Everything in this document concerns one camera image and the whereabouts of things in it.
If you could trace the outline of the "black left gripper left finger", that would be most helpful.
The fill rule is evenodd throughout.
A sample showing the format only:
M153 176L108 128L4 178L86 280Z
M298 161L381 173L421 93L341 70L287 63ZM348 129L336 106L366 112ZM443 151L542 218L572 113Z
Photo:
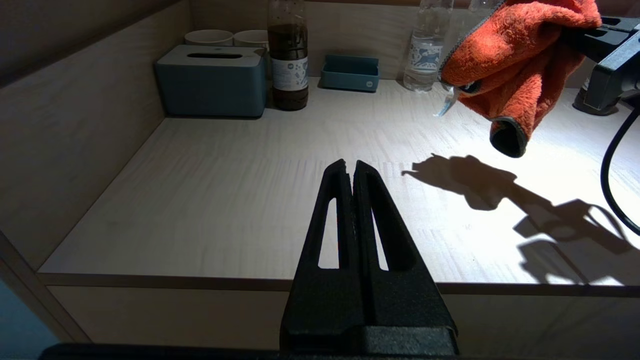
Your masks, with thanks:
M338 268L319 265L330 201L335 200ZM346 162L323 172L302 252L279 328L279 348L291 353L354 353L362 325L359 256Z

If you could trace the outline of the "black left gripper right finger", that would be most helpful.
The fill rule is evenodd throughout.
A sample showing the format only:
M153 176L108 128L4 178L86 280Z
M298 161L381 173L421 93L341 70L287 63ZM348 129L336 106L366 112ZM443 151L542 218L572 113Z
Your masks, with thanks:
M366 354L458 354L457 326L380 173L353 176Z

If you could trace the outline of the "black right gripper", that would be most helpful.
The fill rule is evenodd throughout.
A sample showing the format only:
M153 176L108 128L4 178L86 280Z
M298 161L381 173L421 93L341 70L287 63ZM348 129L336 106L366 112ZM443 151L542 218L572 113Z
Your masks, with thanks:
M638 17L601 16L595 29L565 28L560 41L597 62L587 87L587 105L601 110L624 92L639 89Z

